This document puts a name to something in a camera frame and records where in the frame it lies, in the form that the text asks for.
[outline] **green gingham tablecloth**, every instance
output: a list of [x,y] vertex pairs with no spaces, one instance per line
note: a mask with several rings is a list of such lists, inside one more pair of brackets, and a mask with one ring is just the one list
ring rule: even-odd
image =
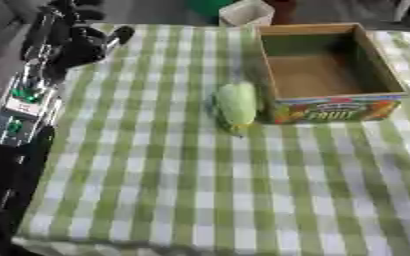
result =
[[[372,37],[410,90],[410,33]],[[73,70],[18,237],[114,250],[100,255],[410,256],[410,98],[381,122],[256,124],[229,136],[204,101],[244,79],[254,38],[139,25],[112,57]]]

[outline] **white container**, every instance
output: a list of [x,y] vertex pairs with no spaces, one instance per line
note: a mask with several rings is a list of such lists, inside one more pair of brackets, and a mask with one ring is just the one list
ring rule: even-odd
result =
[[242,0],[219,10],[219,26],[269,26],[274,13],[262,0]]

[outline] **green light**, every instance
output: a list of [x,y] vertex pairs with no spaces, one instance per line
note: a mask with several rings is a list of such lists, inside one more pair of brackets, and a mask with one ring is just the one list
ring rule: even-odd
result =
[[8,124],[7,131],[9,133],[16,134],[21,130],[22,127],[23,123],[20,120],[13,120]]
[[30,89],[13,89],[12,95],[16,98],[22,99],[26,103],[36,103],[40,97],[36,97]]

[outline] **cardboard box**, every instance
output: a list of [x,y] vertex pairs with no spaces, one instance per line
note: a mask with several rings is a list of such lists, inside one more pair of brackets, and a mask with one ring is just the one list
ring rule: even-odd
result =
[[358,24],[259,27],[258,79],[275,123],[387,117],[407,95]]

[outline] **fruit box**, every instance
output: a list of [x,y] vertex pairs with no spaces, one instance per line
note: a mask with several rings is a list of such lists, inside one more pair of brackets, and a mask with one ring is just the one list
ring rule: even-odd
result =
[[269,121],[379,120],[407,96],[358,24],[257,30],[255,83],[261,84]]

